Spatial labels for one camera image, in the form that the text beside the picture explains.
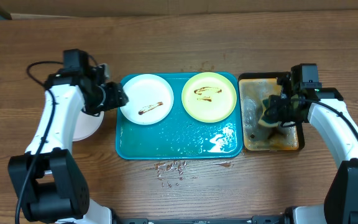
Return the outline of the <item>green yellow sponge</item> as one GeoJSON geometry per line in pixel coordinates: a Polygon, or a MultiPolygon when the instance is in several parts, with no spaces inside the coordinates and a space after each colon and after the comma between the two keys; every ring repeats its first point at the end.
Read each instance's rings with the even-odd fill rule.
{"type": "Polygon", "coordinates": [[[268,98],[263,99],[262,114],[260,115],[258,124],[266,128],[275,128],[280,124],[280,122],[277,121],[277,119],[274,118],[273,115],[269,115],[269,112],[272,111],[272,109],[269,110],[269,107],[270,107],[269,99],[268,98]]]}

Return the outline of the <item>white plate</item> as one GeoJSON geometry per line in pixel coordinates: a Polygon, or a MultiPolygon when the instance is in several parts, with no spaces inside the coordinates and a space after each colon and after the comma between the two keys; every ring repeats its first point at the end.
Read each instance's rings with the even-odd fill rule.
{"type": "Polygon", "coordinates": [[[103,118],[103,112],[94,116],[80,112],[73,134],[73,141],[80,141],[94,134],[103,122],[103,118]]]}
{"type": "Polygon", "coordinates": [[[174,94],[170,84],[154,74],[141,74],[129,79],[123,86],[129,101],[120,107],[129,121],[150,125],[163,120],[171,111],[174,94]]]}

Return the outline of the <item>yellow plate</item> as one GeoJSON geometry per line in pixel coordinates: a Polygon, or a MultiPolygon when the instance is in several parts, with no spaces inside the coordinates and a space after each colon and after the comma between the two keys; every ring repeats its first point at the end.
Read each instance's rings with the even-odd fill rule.
{"type": "Polygon", "coordinates": [[[230,116],[237,105],[237,92],[224,75],[203,72],[192,76],[181,93],[185,111],[204,123],[216,123],[230,116]]]}

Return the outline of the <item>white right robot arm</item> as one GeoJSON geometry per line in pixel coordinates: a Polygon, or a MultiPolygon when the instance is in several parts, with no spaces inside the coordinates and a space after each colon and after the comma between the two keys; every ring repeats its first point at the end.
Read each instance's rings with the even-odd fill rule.
{"type": "Polygon", "coordinates": [[[292,209],[292,223],[358,223],[358,127],[342,95],[324,88],[317,75],[288,74],[277,84],[282,90],[263,101],[261,120],[281,127],[310,123],[337,165],[323,204],[292,209]]]}

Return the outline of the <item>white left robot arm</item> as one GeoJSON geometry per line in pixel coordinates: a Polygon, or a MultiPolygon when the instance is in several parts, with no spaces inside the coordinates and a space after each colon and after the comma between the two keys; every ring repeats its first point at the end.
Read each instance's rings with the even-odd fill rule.
{"type": "Polygon", "coordinates": [[[64,65],[41,84],[45,106],[33,140],[13,156],[8,173],[17,195],[15,223],[120,223],[116,213],[90,198],[88,184],[72,156],[81,114],[95,118],[124,106],[121,84],[109,82],[107,64],[64,65]]]}

